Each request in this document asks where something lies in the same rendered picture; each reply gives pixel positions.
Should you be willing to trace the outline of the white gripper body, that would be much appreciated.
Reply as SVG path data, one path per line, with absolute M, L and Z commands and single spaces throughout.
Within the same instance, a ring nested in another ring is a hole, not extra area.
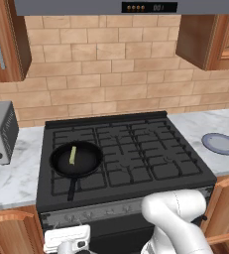
M 77 254 L 89 250 L 90 226 L 88 224 L 48 230 L 45 233 L 46 254 Z

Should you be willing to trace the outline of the black frying pan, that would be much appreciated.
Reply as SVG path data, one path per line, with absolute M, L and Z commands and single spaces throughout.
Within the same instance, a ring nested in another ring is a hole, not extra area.
M 74 165 L 69 164 L 72 146 L 76 147 Z M 50 156 L 50 166 L 59 176 L 70 179 L 68 201 L 73 201 L 76 182 L 93 174 L 100 167 L 102 161 L 101 149 L 86 141 L 68 142 L 53 150 Z

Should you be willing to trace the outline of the pale yellow butter stick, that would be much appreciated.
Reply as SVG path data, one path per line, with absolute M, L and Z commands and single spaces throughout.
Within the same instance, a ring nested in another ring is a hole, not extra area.
M 69 156 L 69 164 L 74 165 L 75 163 L 75 155 L 76 155 L 76 147 L 72 146 Z

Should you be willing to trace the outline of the black oven door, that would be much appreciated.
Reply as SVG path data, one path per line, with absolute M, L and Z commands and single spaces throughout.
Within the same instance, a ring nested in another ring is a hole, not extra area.
M 154 225 L 141 214 L 108 218 L 89 225 L 89 247 L 96 254 L 139 254 L 154 232 Z

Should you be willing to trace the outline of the wooden base cupboard door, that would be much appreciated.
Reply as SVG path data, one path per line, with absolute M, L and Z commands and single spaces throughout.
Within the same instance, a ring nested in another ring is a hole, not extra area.
M 0 210 L 0 254 L 44 254 L 44 238 L 33 206 Z
M 214 254 L 229 254 L 229 176 L 218 177 L 202 229 Z

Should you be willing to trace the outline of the black gas stove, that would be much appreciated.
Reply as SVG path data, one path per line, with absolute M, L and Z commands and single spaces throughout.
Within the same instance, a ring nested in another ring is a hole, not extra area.
M 74 199 L 68 201 L 70 180 L 52 169 L 50 156 L 71 141 L 95 144 L 103 161 L 95 173 L 77 181 Z M 195 189 L 210 199 L 215 184 L 214 174 L 164 111 L 49 121 L 44 129 L 36 207 L 42 228 L 48 231 L 142 215 L 142 198 L 159 191 Z M 123 206 L 128 205 L 130 211 L 125 213 Z M 84 212 L 90 212 L 90 218 Z M 74 219 L 75 213 L 80 220 Z

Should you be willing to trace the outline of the grey toaster oven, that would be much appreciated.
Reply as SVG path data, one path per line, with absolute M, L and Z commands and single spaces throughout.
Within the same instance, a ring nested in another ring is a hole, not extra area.
M 11 101 L 0 101 L 0 165 L 9 165 L 19 133 L 19 126 Z

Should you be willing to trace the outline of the blue-rimmed grey plate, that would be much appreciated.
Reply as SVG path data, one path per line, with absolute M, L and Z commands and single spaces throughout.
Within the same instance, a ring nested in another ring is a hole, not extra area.
M 211 152 L 229 156 L 229 136 L 220 133 L 207 133 L 201 138 L 201 142 Z

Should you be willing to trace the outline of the grey range hood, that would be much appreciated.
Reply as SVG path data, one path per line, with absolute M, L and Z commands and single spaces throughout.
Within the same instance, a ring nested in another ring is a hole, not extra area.
M 15 0 L 18 16 L 229 14 L 229 0 Z

